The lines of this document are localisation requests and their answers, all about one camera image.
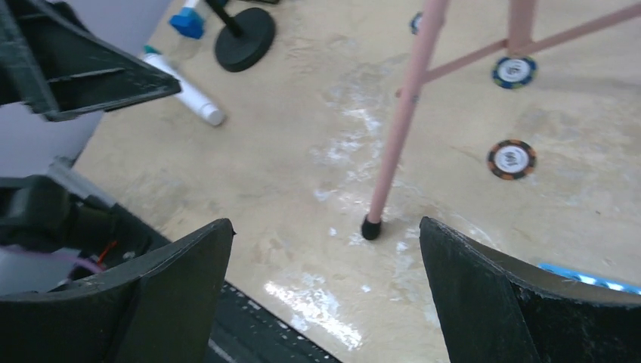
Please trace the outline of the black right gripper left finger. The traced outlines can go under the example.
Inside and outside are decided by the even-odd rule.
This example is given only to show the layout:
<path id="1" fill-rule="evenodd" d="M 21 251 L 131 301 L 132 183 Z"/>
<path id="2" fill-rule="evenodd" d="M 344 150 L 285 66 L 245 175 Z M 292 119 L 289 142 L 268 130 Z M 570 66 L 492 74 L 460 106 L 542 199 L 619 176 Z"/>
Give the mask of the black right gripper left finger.
<path id="1" fill-rule="evenodd" d="M 3 362 L 202 362 L 234 229 L 217 219 L 79 280 L 1 299 Z"/>

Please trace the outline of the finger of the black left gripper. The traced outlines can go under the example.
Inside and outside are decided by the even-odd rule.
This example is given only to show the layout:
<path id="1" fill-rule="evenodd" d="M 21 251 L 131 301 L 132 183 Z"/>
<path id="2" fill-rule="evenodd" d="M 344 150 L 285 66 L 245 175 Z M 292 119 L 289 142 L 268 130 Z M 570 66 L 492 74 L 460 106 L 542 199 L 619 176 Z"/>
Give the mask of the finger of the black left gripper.
<path id="1" fill-rule="evenodd" d="M 179 93 L 168 73 L 94 36 L 64 1 L 1 3 L 1 104 L 49 122 Z"/>

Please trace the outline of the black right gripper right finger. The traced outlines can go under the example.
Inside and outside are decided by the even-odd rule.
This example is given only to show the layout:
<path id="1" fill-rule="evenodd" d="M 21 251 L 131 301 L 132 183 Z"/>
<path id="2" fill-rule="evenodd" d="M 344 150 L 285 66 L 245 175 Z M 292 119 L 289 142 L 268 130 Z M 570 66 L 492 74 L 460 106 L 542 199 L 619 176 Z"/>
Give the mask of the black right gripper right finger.
<path id="1" fill-rule="evenodd" d="M 452 362 L 638 362 L 640 297 L 545 271 L 429 217 L 420 248 Z"/>

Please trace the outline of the white microphone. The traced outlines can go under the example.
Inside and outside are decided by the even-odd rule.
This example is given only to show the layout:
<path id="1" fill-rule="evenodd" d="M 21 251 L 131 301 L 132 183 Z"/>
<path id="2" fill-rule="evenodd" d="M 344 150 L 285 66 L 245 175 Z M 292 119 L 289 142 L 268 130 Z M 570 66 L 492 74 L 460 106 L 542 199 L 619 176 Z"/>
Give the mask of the white microphone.
<path id="1" fill-rule="evenodd" d="M 154 47 L 144 46 L 142 60 L 176 78 L 181 86 L 181 91 L 175 97 L 193 113 L 211 126 L 220 126 L 226 120 L 224 111 L 196 86 L 187 81 L 170 62 Z"/>

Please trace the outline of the black microphone stand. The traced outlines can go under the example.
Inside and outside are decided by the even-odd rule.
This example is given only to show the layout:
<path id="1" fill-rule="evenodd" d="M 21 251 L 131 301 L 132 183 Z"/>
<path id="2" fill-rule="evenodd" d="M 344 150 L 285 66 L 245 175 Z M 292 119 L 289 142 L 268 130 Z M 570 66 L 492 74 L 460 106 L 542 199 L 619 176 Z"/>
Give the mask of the black microphone stand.
<path id="1" fill-rule="evenodd" d="M 248 70 L 269 51 L 276 36 L 274 18 L 261 8 L 247 8 L 234 17 L 214 0 L 206 4 L 225 24 L 215 41 L 213 53 L 228 72 Z"/>

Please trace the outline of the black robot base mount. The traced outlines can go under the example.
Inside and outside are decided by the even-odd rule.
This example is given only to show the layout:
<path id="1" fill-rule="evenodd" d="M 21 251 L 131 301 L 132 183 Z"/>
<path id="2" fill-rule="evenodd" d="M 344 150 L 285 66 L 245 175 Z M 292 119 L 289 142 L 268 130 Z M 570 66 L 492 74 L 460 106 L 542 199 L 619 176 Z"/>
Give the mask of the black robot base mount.
<path id="1" fill-rule="evenodd" d="M 234 228 L 170 242 L 92 190 L 1 180 L 3 362 L 332 362 L 225 280 Z"/>

